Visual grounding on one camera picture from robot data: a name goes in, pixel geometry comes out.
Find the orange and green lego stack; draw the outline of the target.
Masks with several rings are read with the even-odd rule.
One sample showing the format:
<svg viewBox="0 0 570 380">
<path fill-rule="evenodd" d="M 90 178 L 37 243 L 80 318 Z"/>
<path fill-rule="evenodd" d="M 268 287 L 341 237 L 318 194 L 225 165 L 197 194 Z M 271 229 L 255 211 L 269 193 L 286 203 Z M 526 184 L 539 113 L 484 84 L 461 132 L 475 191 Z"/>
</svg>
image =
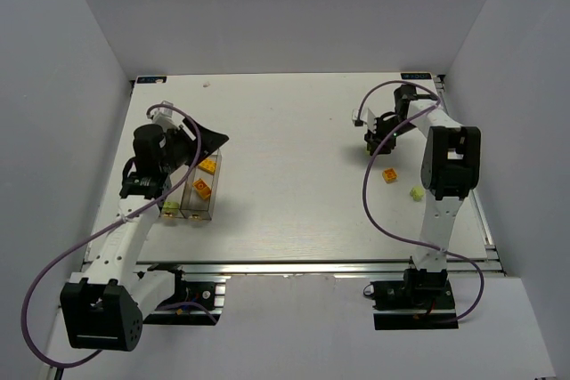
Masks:
<svg viewBox="0 0 570 380">
<path fill-rule="evenodd" d="M 204 159 L 198 164 L 198 169 L 205 173 L 215 175 L 217 169 L 217 162 L 210 158 Z"/>
</svg>

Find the large orange lego brick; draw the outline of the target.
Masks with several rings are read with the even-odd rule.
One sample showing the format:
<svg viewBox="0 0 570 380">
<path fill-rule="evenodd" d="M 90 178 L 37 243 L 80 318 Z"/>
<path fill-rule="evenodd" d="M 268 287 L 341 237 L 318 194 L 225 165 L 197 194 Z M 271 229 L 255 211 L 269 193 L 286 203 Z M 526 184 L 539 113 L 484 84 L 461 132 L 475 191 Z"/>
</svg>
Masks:
<svg viewBox="0 0 570 380">
<path fill-rule="evenodd" d="M 195 182 L 192 183 L 192 187 L 196 190 L 198 195 L 203 200 L 208 200 L 211 197 L 212 190 L 204 180 L 202 179 L 196 180 Z"/>
</svg>

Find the green and lime lego stack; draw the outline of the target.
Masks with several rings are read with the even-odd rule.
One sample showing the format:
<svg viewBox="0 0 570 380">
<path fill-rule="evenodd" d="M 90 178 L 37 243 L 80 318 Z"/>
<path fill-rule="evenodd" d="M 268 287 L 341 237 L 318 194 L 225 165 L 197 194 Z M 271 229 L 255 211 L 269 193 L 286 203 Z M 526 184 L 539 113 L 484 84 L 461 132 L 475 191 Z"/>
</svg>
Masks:
<svg viewBox="0 0 570 380">
<path fill-rule="evenodd" d="M 162 211 L 165 213 L 171 213 L 171 212 L 176 213 L 176 211 L 179 209 L 179 206 L 180 205 L 178 202 L 168 201 L 164 203 Z"/>
</svg>

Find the pale yellow small lego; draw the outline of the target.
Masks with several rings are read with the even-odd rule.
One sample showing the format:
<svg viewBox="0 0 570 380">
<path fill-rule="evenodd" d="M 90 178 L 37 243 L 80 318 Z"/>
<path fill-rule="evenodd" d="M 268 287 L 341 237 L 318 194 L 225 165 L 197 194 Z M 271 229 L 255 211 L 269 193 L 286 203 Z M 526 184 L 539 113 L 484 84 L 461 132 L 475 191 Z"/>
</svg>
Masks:
<svg viewBox="0 0 570 380">
<path fill-rule="evenodd" d="M 414 186 L 410 190 L 410 197 L 416 202 L 421 201 L 424 197 L 424 194 L 424 189 L 420 186 Z"/>
</svg>

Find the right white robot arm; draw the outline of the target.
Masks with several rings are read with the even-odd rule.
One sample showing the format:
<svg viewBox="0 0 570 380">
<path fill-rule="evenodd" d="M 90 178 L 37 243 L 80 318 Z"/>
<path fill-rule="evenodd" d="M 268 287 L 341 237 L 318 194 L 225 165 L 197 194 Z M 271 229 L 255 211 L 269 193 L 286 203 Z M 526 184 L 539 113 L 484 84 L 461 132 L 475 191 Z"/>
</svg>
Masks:
<svg viewBox="0 0 570 380">
<path fill-rule="evenodd" d="M 394 110 L 383 117 L 374 117 L 361 101 L 353 113 L 356 126 L 366 126 L 366 142 L 371 158 L 388 153 L 396 139 L 417 129 L 426 139 L 420 168 L 425 190 L 425 210 L 417 239 L 400 237 L 377 223 L 368 206 L 367 188 L 372 162 L 366 168 L 362 185 L 364 212 L 372 225 L 385 236 L 414 245 L 417 250 L 412 262 L 417 271 L 439 274 L 447 268 L 455 218 L 464 199 L 477 186 L 480 173 L 481 132 L 475 126 L 455 121 L 444 111 L 440 97 L 423 85 L 397 80 Z"/>
</svg>

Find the right blue table label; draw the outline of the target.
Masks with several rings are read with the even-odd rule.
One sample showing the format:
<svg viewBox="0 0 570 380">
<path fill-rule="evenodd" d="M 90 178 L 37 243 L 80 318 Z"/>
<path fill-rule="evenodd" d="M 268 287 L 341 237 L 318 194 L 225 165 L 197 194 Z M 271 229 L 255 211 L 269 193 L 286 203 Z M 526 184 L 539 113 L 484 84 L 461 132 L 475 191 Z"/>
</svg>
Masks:
<svg viewBox="0 0 570 380">
<path fill-rule="evenodd" d="M 402 72 L 400 74 L 402 80 L 431 80 L 432 76 L 427 72 Z"/>
</svg>

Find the blue table label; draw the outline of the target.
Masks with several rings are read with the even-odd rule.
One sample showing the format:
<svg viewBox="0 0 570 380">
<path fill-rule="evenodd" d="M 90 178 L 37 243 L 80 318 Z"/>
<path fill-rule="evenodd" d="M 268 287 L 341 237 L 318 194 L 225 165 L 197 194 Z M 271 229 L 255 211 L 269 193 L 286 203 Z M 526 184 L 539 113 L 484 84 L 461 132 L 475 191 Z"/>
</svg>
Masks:
<svg viewBox="0 0 570 380">
<path fill-rule="evenodd" d="M 155 84 L 164 84 L 167 81 L 166 76 L 146 76 L 146 77 L 138 77 L 136 79 L 136 83 L 138 85 L 155 85 Z"/>
<path fill-rule="evenodd" d="M 402 80 L 431 80 L 432 76 L 427 72 L 402 72 L 400 74 Z"/>
</svg>

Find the small orange lego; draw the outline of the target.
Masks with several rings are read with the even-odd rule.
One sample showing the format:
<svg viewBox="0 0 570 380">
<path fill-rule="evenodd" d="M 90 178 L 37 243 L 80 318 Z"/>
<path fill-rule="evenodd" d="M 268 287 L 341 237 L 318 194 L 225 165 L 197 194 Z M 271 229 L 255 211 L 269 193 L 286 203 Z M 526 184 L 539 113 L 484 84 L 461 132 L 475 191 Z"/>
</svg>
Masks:
<svg viewBox="0 0 570 380">
<path fill-rule="evenodd" d="M 397 172 L 393 168 L 385 169 L 382 172 L 382 177 L 386 183 L 393 183 L 396 182 L 398 179 Z"/>
</svg>

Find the middle clear container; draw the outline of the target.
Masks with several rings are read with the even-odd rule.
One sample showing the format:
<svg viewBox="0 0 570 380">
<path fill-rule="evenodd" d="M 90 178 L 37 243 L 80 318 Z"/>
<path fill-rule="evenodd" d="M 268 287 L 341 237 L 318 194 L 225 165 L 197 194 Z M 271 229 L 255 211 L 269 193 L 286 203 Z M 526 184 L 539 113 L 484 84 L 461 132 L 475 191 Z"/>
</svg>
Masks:
<svg viewBox="0 0 570 380">
<path fill-rule="evenodd" d="M 181 204 L 175 200 L 167 200 L 163 203 L 160 216 L 163 218 L 183 218 Z"/>
</svg>

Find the clear container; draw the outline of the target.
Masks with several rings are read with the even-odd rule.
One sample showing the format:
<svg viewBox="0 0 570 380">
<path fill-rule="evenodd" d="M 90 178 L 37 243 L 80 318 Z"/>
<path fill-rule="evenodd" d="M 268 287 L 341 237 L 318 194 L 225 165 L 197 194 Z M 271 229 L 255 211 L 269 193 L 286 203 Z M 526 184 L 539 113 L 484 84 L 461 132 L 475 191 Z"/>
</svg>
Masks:
<svg viewBox="0 0 570 380">
<path fill-rule="evenodd" d="M 212 220 L 221 169 L 222 153 L 217 150 L 191 172 L 181 199 L 183 218 L 192 221 Z"/>
<path fill-rule="evenodd" d="M 163 218 L 183 218 L 181 204 L 175 200 L 167 200 L 163 203 L 160 216 Z"/>
</svg>

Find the right clear container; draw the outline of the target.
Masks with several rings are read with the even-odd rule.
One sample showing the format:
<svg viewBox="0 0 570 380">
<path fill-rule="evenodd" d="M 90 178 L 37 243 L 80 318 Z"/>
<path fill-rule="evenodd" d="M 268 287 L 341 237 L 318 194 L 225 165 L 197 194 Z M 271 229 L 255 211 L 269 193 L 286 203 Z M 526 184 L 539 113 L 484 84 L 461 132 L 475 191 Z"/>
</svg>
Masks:
<svg viewBox="0 0 570 380">
<path fill-rule="evenodd" d="M 221 169 L 222 153 L 217 150 L 191 172 L 181 199 L 183 218 L 192 221 L 212 220 Z"/>
</svg>

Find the left blue table label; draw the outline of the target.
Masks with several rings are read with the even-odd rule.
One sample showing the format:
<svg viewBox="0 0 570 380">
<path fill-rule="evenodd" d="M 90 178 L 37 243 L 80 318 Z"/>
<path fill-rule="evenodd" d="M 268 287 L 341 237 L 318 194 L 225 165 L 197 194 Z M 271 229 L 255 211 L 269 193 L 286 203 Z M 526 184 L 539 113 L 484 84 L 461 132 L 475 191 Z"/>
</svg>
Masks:
<svg viewBox="0 0 570 380">
<path fill-rule="evenodd" d="M 155 84 L 164 84 L 167 81 L 166 76 L 146 76 L 146 77 L 138 77 L 136 79 L 136 83 L 138 85 L 155 85 Z"/>
</svg>

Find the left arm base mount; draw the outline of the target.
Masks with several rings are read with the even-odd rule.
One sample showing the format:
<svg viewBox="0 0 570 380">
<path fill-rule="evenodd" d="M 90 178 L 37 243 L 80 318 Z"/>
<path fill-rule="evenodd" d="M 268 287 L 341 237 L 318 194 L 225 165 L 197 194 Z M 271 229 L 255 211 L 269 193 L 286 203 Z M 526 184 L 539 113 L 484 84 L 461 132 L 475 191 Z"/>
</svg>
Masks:
<svg viewBox="0 0 570 380">
<path fill-rule="evenodd" d="M 214 280 L 195 279 L 181 265 L 172 263 L 152 264 L 147 272 L 167 272 L 174 290 L 146 317 L 145 325 L 214 326 L 219 321 Z"/>
</svg>

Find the aluminium table rail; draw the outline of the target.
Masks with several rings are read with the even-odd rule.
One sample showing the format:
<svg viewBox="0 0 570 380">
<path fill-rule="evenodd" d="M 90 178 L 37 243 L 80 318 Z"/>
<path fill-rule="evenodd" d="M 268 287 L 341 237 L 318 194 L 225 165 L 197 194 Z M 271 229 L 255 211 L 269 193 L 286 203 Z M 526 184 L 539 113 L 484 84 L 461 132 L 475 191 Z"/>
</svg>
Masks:
<svg viewBox="0 0 570 380">
<path fill-rule="evenodd" d="M 491 258 L 475 261 L 483 273 L 504 274 L 496 254 Z M 408 262 L 354 262 L 354 263 L 187 263 L 176 264 L 189 274 L 246 275 L 246 274 L 398 274 L 409 267 Z M 448 273 L 476 272 L 468 262 L 450 261 Z"/>
</svg>

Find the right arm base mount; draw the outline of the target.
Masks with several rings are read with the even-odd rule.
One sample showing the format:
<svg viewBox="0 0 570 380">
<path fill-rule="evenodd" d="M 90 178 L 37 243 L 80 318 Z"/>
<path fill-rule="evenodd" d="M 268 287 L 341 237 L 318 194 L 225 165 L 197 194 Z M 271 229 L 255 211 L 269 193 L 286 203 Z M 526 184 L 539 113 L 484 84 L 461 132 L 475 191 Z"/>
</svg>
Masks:
<svg viewBox="0 0 570 380">
<path fill-rule="evenodd" d="M 446 270 L 409 268 L 400 280 L 377 280 L 362 294 L 373 301 L 378 331 L 457 329 L 457 313 Z"/>
</svg>

